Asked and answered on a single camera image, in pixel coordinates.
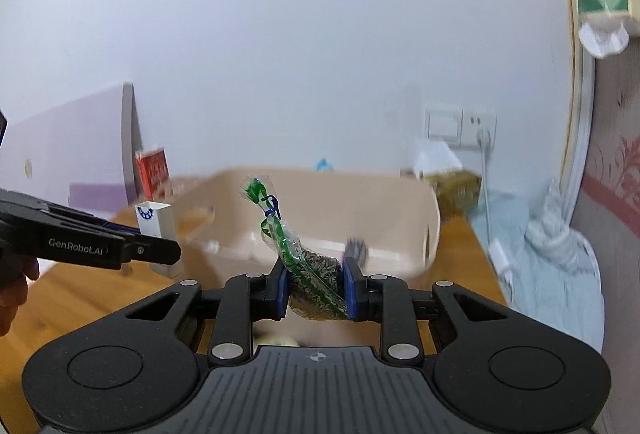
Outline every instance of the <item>circular cap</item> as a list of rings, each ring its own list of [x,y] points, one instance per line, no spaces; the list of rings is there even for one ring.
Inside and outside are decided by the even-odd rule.
[[[388,349],[389,356],[397,360],[410,360],[420,354],[420,350],[412,344],[394,344]]]
[[[102,346],[82,351],[67,367],[69,377],[78,385],[92,389],[110,389],[128,384],[142,370],[142,356],[120,346]]]
[[[527,346],[498,351],[489,360],[489,369],[499,382],[522,390],[551,387],[564,374],[564,364],[555,354]]]
[[[216,358],[220,358],[220,360],[231,360],[232,358],[237,358],[242,354],[244,350],[238,344],[226,343],[226,344],[218,344],[212,350],[211,354]]]

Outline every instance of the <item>silver screw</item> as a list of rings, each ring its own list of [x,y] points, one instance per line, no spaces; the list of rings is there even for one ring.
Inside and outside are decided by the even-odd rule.
[[[228,342],[226,344],[218,344],[212,350],[211,354],[220,360],[231,360],[237,358],[244,352],[242,346]]]
[[[413,344],[394,344],[388,349],[389,356],[396,360],[410,360],[420,354],[420,350]]]

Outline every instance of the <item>wooden tabletop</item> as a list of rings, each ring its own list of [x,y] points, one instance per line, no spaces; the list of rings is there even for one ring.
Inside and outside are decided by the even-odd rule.
[[[130,211],[116,220],[123,224],[135,221]],[[181,224],[178,235],[183,226],[190,227],[190,223]],[[132,270],[118,272],[57,264],[31,286],[28,302],[18,311],[11,331],[0,338],[0,417],[9,434],[38,431],[20,386],[22,368],[31,354],[47,342],[170,284],[146,263],[134,261],[131,265]],[[438,252],[426,276],[427,287],[442,279],[504,304],[494,271],[464,219],[442,226]],[[425,349],[434,352],[426,325],[421,332]]]

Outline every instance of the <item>finger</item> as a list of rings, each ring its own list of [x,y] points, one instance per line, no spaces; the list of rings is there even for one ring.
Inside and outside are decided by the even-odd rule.
[[[18,280],[0,290],[0,306],[13,308],[27,302],[27,279],[20,275]]]
[[[24,273],[29,280],[38,280],[38,277],[40,276],[38,259],[35,257],[25,258],[22,261],[22,273]]]
[[[17,307],[12,308],[0,308],[0,337],[4,337],[9,332],[11,322],[15,319],[15,314],[18,312]]]

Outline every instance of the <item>wall outlet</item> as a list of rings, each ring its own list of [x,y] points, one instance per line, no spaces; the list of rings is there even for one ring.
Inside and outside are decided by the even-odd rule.
[[[491,148],[494,148],[497,117],[489,112],[478,110],[462,111],[462,128],[460,130],[460,146],[479,149],[478,131],[487,129],[491,135]]]

